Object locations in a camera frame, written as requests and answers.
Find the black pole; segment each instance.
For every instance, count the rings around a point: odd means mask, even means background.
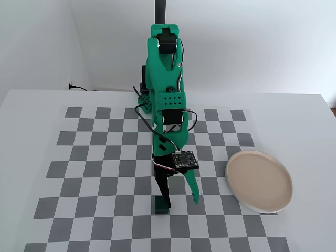
[[[166,19],[166,0],[155,0],[155,24],[163,25]]]

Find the small green block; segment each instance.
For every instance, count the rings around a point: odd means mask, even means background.
[[[155,197],[155,214],[167,214],[169,212],[168,203],[162,196]]]

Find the white square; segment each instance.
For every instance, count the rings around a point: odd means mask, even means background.
[[[80,114],[81,118],[95,118],[96,117],[96,110],[95,107],[83,107],[82,113]]]
[[[79,118],[62,118],[59,122],[59,131],[77,131]]]
[[[206,215],[224,215],[220,195],[203,195]]]
[[[116,205],[115,196],[99,196],[97,198],[95,217],[113,217]]]
[[[80,197],[97,196],[99,190],[100,178],[99,177],[84,177],[80,187]]]
[[[232,122],[232,115],[229,108],[219,108],[217,109],[217,113],[220,121]]]
[[[138,145],[152,145],[152,132],[138,132]]]
[[[231,252],[229,238],[210,238],[211,252]]]
[[[267,237],[249,237],[251,252],[271,252]]]
[[[240,146],[236,133],[223,133],[225,146]]]
[[[216,177],[216,169],[214,161],[198,161],[199,174],[201,177]]]
[[[260,215],[259,212],[253,211],[250,208],[243,206],[241,203],[240,203],[240,210],[242,215]]]
[[[124,119],[123,132],[137,132],[138,119]]]
[[[91,240],[89,252],[110,252],[110,240]]]
[[[125,118],[125,108],[111,108],[110,118],[124,119]]]
[[[151,216],[151,238],[170,238],[169,215]]]
[[[135,195],[133,205],[133,215],[151,215],[152,214],[152,196]]]
[[[90,240],[94,218],[74,218],[70,241]]]
[[[134,195],[135,177],[119,177],[117,195]]]
[[[132,239],[133,216],[115,216],[113,218],[112,240]]]
[[[83,177],[86,161],[69,161],[65,177]]]
[[[206,121],[206,127],[209,133],[221,133],[221,123],[219,121]]]
[[[208,133],[194,133],[196,145],[198,146],[210,146],[210,138]]]
[[[214,161],[228,161],[225,146],[211,146]]]
[[[152,160],[137,160],[135,165],[136,177],[151,177],[153,163]]]
[[[149,252],[151,251],[151,240],[150,239],[132,239],[131,252]]]
[[[192,195],[193,193],[190,189],[190,186],[189,186],[187,180],[184,180],[184,181],[185,181],[185,194],[186,195]],[[199,194],[203,195],[202,183],[201,183],[201,180],[200,180],[199,177],[196,177],[196,182],[197,182],[198,189],[199,189],[199,192],[200,192]]]
[[[108,132],[110,119],[95,119],[93,124],[93,131]]]
[[[188,215],[186,195],[170,195],[172,208],[169,210],[170,215]]]
[[[88,161],[101,161],[104,160],[105,146],[90,145],[88,152]]]
[[[206,215],[189,215],[190,238],[209,238]]]
[[[87,131],[77,131],[76,132],[76,137],[75,137],[75,142],[73,145],[75,146],[89,146],[91,142],[91,136],[92,132],[87,132]]]
[[[171,239],[172,251],[191,252],[190,238]]]
[[[247,237],[244,220],[241,215],[225,215],[225,223],[229,238]]]
[[[122,145],[120,160],[137,160],[137,146],[136,145]]]
[[[119,164],[119,160],[104,160],[101,169],[101,177],[118,177]]]
[[[219,193],[221,195],[232,195],[229,187],[226,184],[226,180],[224,177],[217,177]]]
[[[106,145],[121,145],[122,132],[107,132]]]
[[[58,199],[54,218],[74,218],[78,197],[61,197]]]

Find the white wall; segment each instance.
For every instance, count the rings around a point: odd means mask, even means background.
[[[95,87],[141,81],[154,0],[70,0]],[[187,89],[321,93],[336,102],[335,0],[167,0]]]
[[[9,89],[91,89],[68,0],[0,1],[0,104]]]

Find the gray square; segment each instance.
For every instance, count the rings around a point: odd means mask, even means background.
[[[138,133],[137,132],[123,132],[122,145],[137,145]]]
[[[220,122],[220,127],[222,129],[222,133],[236,133],[235,125],[233,122]]]
[[[151,252],[171,252],[170,239],[151,239]]]
[[[125,108],[125,119],[137,119],[139,116],[136,114],[134,108]]]
[[[146,119],[146,122],[149,124],[149,126],[152,126],[152,120]],[[138,120],[138,132],[149,132],[150,129],[147,127],[147,125],[144,123],[142,119]]]
[[[135,177],[136,160],[120,160],[119,177]]]
[[[111,196],[117,193],[118,178],[102,177],[100,179],[98,196]]]
[[[236,154],[239,151],[241,151],[240,147],[233,147],[233,146],[227,146],[226,147],[226,153],[227,153],[227,157],[229,159],[231,158],[231,156],[233,156],[234,154]]]
[[[289,252],[285,237],[267,237],[271,252]]]
[[[247,237],[266,237],[260,215],[244,215]]]
[[[189,221],[187,215],[170,216],[170,236],[171,238],[189,238]]]
[[[111,252],[131,252],[131,247],[132,247],[132,240],[112,240],[110,251]]]
[[[111,108],[98,107],[96,110],[95,118],[98,119],[107,119],[110,118]]]
[[[134,195],[120,195],[117,196],[115,200],[115,216],[133,215]]]
[[[61,178],[65,177],[67,172],[68,161],[53,161],[50,163],[46,178]]]
[[[246,117],[242,110],[230,110],[233,121],[246,121]]]
[[[194,127],[195,133],[208,133],[208,128],[206,126],[206,121],[197,121]]]
[[[78,197],[81,185],[81,178],[65,178],[63,180],[60,197]]]
[[[205,215],[203,195],[199,196],[200,199],[198,201],[198,204],[195,204],[193,195],[187,195],[186,197],[187,197],[188,215]]]
[[[106,145],[107,132],[93,132],[90,145]]]
[[[110,240],[112,237],[113,217],[98,217],[93,221],[91,240]]]
[[[68,242],[70,239],[73,221],[73,218],[54,219],[48,242]]]
[[[185,195],[185,182],[184,177],[168,177],[169,194],[182,194]]]
[[[40,198],[36,207],[34,219],[53,219],[58,198]]]
[[[103,161],[86,161],[83,177],[100,177]]]
[[[210,238],[228,237],[224,215],[207,215]]]
[[[94,217],[97,197],[79,197],[75,218]]]
[[[217,177],[201,177],[202,190],[204,195],[219,195]]]
[[[124,128],[124,119],[110,119],[109,132],[122,132]]]
[[[209,238],[191,238],[190,244],[192,252],[211,252]]]
[[[237,134],[240,147],[254,147],[252,136],[249,133]]]
[[[61,131],[56,145],[73,145],[75,142],[75,131]]]
[[[205,109],[204,114],[207,121],[219,121],[217,109]]]
[[[77,131],[92,131],[95,120],[93,118],[80,118]]]
[[[189,139],[186,145],[196,145],[195,133],[189,133]]]
[[[227,161],[214,161],[217,177],[225,177],[225,168]]]
[[[24,252],[45,252],[47,243],[27,243]]]
[[[89,146],[73,146],[70,161],[85,161],[88,153]]]
[[[198,160],[213,160],[211,146],[196,146]]]
[[[152,147],[150,145],[141,145],[136,149],[136,160],[150,160],[152,159]]]
[[[69,242],[68,251],[67,252],[88,252],[90,247],[90,241],[73,241]]]
[[[225,146],[222,133],[209,133],[211,146]]]
[[[231,252],[251,252],[248,238],[229,238]]]
[[[151,216],[133,216],[132,239],[151,238]]]
[[[106,146],[104,160],[120,160],[121,146]]]
[[[65,118],[80,118],[82,107],[68,107]]]
[[[233,195],[221,195],[225,215],[242,215],[239,201]]]
[[[135,195],[151,195],[152,193],[152,178],[151,177],[136,177],[135,178]]]

